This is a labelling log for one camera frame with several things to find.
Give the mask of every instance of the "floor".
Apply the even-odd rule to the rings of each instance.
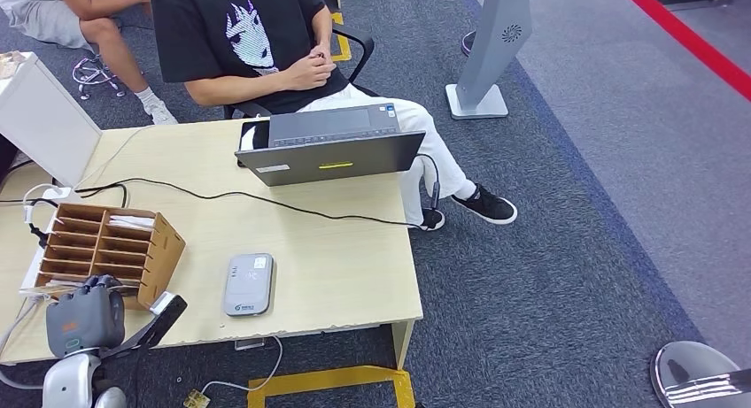
[[[649,360],[680,339],[705,340],[751,365],[743,344],[751,322],[741,309],[751,284],[746,99],[630,0],[531,0],[534,34],[499,79],[511,114],[455,122],[443,87],[461,73],[459,40],[480,3],[342,1],[345,23],[377,41],[359,83],[425,105],[468,176],[520,209],[513,226],[493,227],[443,202],[445,228],[410,235],[425,311],[406,362],[418,400],[428,408],[656,408]],[[153,52],[148,32],[124,30],[136,54]],[[0,51],[39,49],[63,81],[78,54],[36,43],[0,30]],[[153,56],[143,68],[178,119],[219,117],[179,86],[160,84]],[[130,121],[132,95],[115,108],[107,94],[82,105],[104,127],[148,121]],[[283,344],[282,374],[394,362],[387,327]],[[276,351],[152,350],[108,370],[130,406],[179,406],[207,381],[263,376]],[[47,367],[4,371],[39,382]],[[242,391],[210,393],[210,406],[245,404]],[[5,387],[0,397],[41,403]],[[300,405],[389,407],[394,396],[372,385],[268,404]]]
[[[726,309],[746,305],[751,286],[751,103],[631,0],[531,6],[523,69],[707,342],[751,365],[747,312]],[[702,29],[717,19],[699,14],[727,8],[677,14],[710,35]],[[735,34],[739,46],[751,43],[748,32]],[[728,51],[751,59],[751,50]]]
[[[751,73],[751,0],[673,5],[670,10],[733,63]]]

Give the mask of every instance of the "black sneaker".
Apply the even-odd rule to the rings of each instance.
[[[475,194],[467,200],[452,196],[453,201],[470,209],[475,215],[496,225],[506,225],[516,220],[516,206],[477,184]]]
[[[445,224],[445,216],[441,211],[433,209],[422,209],[422,231],[435,231]]]

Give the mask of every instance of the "speaker grille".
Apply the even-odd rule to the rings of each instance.
[[[503,32],[500,34],[500,39],[502,39],[503,42],[514,42],[519,39],[520,36],[522,36],[522,27],[514,24],[503,29]]]

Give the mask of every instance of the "desk leg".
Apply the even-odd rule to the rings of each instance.
[[[409,339],[412,338],[414,321],[395,322],[391,324],[391,334],[394,336],[394,355],[397,358],[397,369],[404,369],[406,350],[409,347]]]

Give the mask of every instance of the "yellow sticker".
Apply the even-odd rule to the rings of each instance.
[[[345,23],[345,18],[342,16],[341,12],[332,12],[331,18],[334,20],[334,23],[337,23],[339,25],[343,25]],[[337,41],[339,42],[339,54],[336,54],[335,56],[331,56],[332,61],[348,61],[352,59],[352,52],[350,51],[350,43],[347,40],[347,38],[343,37],[342,35],[337,35]]]
[[[321,166],[318,166],[319,169],[333,169],[335,167],[347,167],[352,166],[354,163],[352,162],[338,162],[338,163],[326,163]]]

